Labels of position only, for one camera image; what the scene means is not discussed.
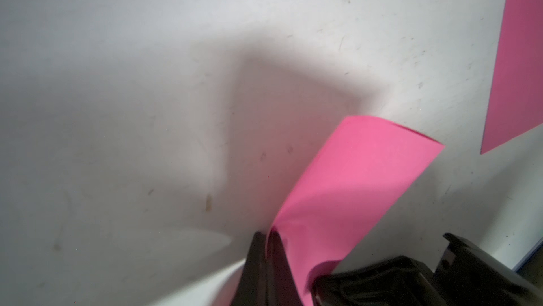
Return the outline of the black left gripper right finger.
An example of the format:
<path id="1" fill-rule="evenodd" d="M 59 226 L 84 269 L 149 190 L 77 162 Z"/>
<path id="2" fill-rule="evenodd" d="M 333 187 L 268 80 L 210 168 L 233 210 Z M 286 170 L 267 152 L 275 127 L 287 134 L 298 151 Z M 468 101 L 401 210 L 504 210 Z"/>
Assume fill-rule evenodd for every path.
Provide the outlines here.
<path id="1" fill-rule="evenodd" d="M 270 232 L 266 249 L 267 305 L 302 306 L 281 237 Z"/>

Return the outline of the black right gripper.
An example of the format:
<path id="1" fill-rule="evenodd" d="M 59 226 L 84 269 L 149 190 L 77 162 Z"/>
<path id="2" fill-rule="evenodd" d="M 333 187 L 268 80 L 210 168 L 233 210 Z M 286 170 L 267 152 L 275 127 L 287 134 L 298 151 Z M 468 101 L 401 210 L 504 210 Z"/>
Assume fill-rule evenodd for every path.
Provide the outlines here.
<path id="1" fill-rule="evenodd" d="M 541 305 L 542 290 L 469 240 L 444 235 L 436 270 L 397 256 L 356 271 L 321 276 L 315 305 Z"/>

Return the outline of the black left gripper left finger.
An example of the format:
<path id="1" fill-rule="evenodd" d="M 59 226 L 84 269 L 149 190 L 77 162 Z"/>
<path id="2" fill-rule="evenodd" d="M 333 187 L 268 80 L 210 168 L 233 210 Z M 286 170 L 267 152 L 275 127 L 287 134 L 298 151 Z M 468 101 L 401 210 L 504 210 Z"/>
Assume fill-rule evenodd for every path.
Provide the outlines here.
<path id="1" fill-rule="evenodd" d="M 232 306 L 264 306 L 267 304 L 266 235 L 253 235 L 240 281 L 231 301 Z"/>

